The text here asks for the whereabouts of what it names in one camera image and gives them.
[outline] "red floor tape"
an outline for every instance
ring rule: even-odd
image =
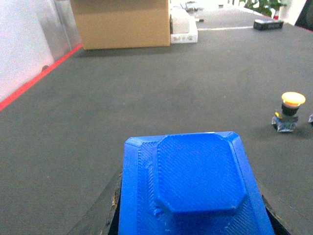
[[[14,91],[10,96],[8,96],[5,100],[0,102],[0,112],[5,107],[7,107],[9,104],[11,104],[14,100],[16,100],[20,95],[22,95],[24,92],[26,92],[29,88],[31,88],[33,85],[35,85],[39,80],[41,80],[48,73],[50,73],[52,70],[54,70],[56,67],[58,67],[61,63],[63,63],[66,59],[68,59],[72,54],[74,54],[80,48],[82,48],[81,44],[79,44],[77,47],[72,49],[70,52],[68,52],[66,55],[64,55],[61,59],[57,60],[54,64],[52,64],[47,69],[45,69],[44,71],[39,73],[37,76],[32,78],[30,81],[23,84],[16,91]]]

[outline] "green leaves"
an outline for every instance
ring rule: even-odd
[[[245,2],[245,8],[251,9],[253,11],[259,12],[266,16],[271,16],[271,8],[276,11],[279,10],[281,6],[286,6],[286,4],[282,4],[280,0],[239,0],[239,2]]]

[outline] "brown cardboard box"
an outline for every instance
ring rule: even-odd
[[[84,49],[169,46],[169,0],[70,0]]]

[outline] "black device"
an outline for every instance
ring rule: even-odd
[[[280,20],[255,20],[253,28],[257,30],[281,29],[284,22]]]

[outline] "blue 3d printed part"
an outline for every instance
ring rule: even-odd
[[[234,132],[130,138],[119,235],[274,235]]]

